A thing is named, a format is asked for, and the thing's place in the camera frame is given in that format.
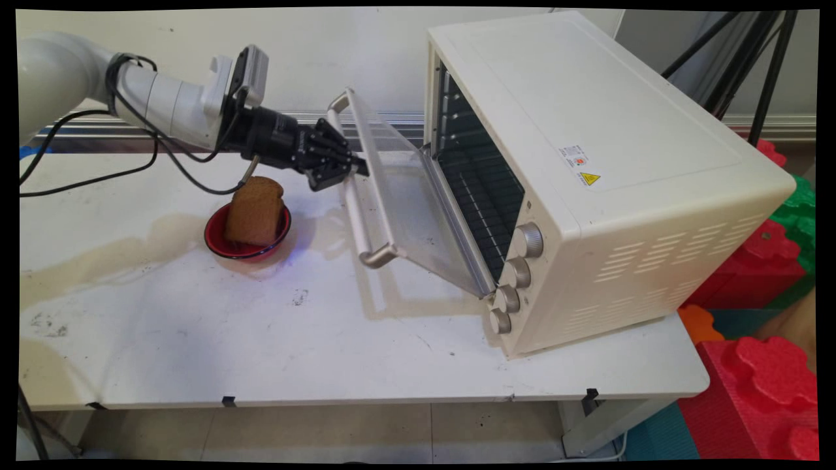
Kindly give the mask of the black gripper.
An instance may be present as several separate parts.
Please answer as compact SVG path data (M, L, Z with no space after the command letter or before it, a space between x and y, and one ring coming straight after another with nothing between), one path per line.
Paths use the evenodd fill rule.
M264 107L227 111L227 151L247 160L257 155L262 165L301 172L311 191L329 189L355 174L370 176L367 161L353 155L346 138L327 120L301 125ZM317 166L302 168L299 151L320 159Z

